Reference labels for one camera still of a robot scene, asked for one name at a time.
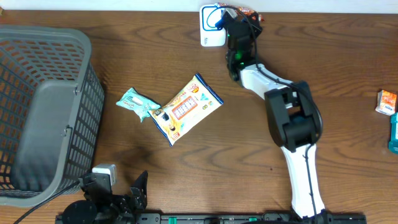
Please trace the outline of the small orange snack box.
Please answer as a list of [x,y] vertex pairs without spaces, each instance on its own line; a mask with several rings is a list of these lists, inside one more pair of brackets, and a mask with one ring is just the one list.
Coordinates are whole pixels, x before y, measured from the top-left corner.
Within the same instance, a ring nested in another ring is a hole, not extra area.
[[391,116],[396,112],[396,101],[397,95],[395,93],[381,90],[377,94],[377,105],[375,110],[378,113]]

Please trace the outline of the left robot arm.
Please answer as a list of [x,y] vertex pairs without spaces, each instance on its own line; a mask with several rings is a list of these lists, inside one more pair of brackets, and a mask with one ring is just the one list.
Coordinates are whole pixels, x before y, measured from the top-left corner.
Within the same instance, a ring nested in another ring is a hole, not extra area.
[[115,195],[109,174],[89,173],[79,178],[84,199],[73,202],[55,218],[62,224],[137,223],[147,206],[145,170],[130,187],[129,195]]

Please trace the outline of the light green tissue pack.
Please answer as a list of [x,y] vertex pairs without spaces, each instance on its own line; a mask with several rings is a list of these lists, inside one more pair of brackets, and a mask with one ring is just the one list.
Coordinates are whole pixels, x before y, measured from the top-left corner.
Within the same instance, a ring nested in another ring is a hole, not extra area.
[[116,102],[116,105],[135,112],[135,114],[138,115],[140,122],[143,122],[145,118],[150,116],[149,111],[160,108],[159,104],[138,94],[134,88],[128,89],[122,98]]

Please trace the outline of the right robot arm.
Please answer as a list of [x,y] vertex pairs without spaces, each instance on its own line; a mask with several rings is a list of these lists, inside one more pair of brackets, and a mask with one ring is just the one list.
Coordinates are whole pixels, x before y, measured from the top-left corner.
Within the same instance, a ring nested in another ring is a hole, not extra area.
[[279,78],[259,63],[256,39],[262,29],[258,14],[238,19],[224,12],[216,27],[227,32],[231,79],[264,99],[269,132],[287,162],[294,213],[301,222],[321,223],[325,206],[315,158],[323,123],[308,83]]

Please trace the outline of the red chocolate bar wrapper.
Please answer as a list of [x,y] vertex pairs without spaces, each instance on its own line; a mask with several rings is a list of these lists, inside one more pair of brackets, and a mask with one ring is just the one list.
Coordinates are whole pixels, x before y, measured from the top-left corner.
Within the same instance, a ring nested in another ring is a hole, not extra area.
[[238,15],[239,11],[241,11],[243,14],[245,14],[246,16],[251,17],[252,19],[255,19],[255,14],[257,14],[257,20],[259,22],[264,22],[264,17],[261,14],[258,14],[257,11],[250,9],[248,7],[244,7],[244,6],[234,6],[234,5],[230,5],[230,4],[226,4],[224,2],[218,2],[215,3],[216,7],[225,7],[225,6],[229,6],[229,7],[233,7],[235,14]]

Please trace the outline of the teal mouthwash bottle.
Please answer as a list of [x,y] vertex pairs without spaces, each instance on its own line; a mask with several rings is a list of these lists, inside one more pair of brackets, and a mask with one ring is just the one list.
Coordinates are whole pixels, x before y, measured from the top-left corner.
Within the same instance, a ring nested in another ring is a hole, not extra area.
[[388,148],[394,154],[398,152],[398,142],[397,142],[397,113],[391,116],[391,140],[389,141]]

